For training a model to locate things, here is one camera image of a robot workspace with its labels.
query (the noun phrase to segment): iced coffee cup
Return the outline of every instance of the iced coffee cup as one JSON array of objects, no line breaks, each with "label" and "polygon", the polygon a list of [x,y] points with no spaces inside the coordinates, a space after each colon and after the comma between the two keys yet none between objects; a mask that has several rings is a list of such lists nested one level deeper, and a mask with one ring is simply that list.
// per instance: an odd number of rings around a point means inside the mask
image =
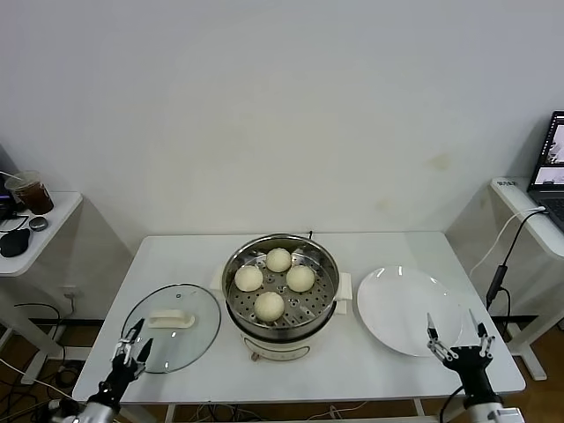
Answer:
[{"label": "iced coffee cup", "polygon": [[45,214],[53,210],[53,201],[41,182],[39,172],[20,172],[8,178],[4,186],[33,214]]}]

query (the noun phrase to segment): desk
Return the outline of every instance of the desk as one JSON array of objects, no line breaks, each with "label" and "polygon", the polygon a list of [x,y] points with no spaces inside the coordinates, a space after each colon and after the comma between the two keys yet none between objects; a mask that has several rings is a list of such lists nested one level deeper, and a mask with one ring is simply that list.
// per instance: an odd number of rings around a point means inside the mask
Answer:
[{"label": "desk", "polygon": [[[32,232],[29,248],[24,254],[11,258],[0,256],[0,277],[16,277],[25,273],[82,201],[82,196],[77,192],[50,192],[49,194],[55,205],[52,211],[44,215],[49,222],[49,226],[44,231]],[[29,219],[35,217],[29,211],[23,211],[20,214],[29,215]],[[33,383],[32,378],[39,374],[48,356],[52,358],[62,357],[62,348],[56,340],[63,333],[64,327],[59,328],[57,334],[47,335],[29,321],[21,308],[14,308],[13,306],[13,301],[6,295],[0,295],[0,309],[2,309],[0,322],[7,328],[0,338],[0,349],[8,341],[13,331],[16,331],[40,349],[27,368],[26,376],[22,378],[22,383],[31,384]],[[71,356],[74,360],[77,360],[84,357],[84,353],[84,351],[71,352]]]},{"label": "desk", "polygon": [[[529,180],[525,178],[495,178],[492,180],[491,187],[507,207],[513,213],[517,213],[538,206],[527,194],[528,184]],[[520,214],[517,219],[522,221],[526,216],[526,213]],[[564,234],[547,216],[535,216],[527,220],[524,227],[549,256],[564,260]],[[523,359],[535,381],[544,381],[546,372],[532,351],[531,344],[563,318],[564,306],[561,304],[560,297],[555,297],[554,301],[546,305],[543,314],[524,330],[520,330],[515,323],[508,325],[508,332],[511,335],[508,349],[513,355]]]},{"label": "desk", "polygon": [[[254,235],[152,236],[145,238],[108,312],[72,396],[85,401],[110,369],[110,358],[131,309],[156,289],[181,283],[208,286],[216,270]],[[352,289],[380,266],[402,264],[439,279],[463,308],[471,308],[488,331],[497,330],[464,269],[441,233],[314,234],[352,274]],[[210,349],[188,367],[168,375],[143,374],[133,382],[123,404],[260,403],[360,401],[446,397],[460,381],[435,358],[408,357],[373,338],[354,303],[335,315],[302,359],[273,362],[249,359],[239,331],[221,301],[219,334]],[[470,317],[461,344],[477,344]],[[498,344],[488,368],[493,389],[513,392],[525,383],[504,344]],[[283,383],[266,381],[280,380]]]}]

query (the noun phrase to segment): white wall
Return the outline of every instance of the white wall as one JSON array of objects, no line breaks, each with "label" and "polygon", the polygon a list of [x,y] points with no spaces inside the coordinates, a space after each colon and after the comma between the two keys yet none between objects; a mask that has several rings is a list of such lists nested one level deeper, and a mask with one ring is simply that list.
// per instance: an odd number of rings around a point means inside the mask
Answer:
[{"label": "white wall", "polygon": [[0,3],[0,145],[148,234],[446,230],[562,107],[564,3]]}]

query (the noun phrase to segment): electrical outlet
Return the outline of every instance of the electrical outlet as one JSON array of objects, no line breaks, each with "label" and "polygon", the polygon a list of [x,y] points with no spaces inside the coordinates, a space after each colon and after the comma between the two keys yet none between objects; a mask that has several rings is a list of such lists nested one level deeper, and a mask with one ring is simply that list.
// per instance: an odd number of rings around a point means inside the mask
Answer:
[{"label": "electrical outlet", "polygon": [[65,298],[77,298],[81,294],[80,289],[74,285],[61,286],[60,288]]}]

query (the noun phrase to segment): wall stain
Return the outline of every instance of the wall stain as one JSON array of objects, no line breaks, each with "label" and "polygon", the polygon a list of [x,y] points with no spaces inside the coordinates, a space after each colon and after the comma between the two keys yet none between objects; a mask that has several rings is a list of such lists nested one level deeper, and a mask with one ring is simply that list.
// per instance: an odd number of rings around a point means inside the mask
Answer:
[{"label": "wall stain", "polygon": [[433,158],[426,161],[426,164],[432,167],[434,170],[440,170],[444,172],[450,167],[450,155],[447,152],[442,154],[437,154]]},{"label": "wall stain", "polygon": [[389,197],[380,198],[376,201],[376,210],[379,212],[391,212],[394,208],[394,200]]}]

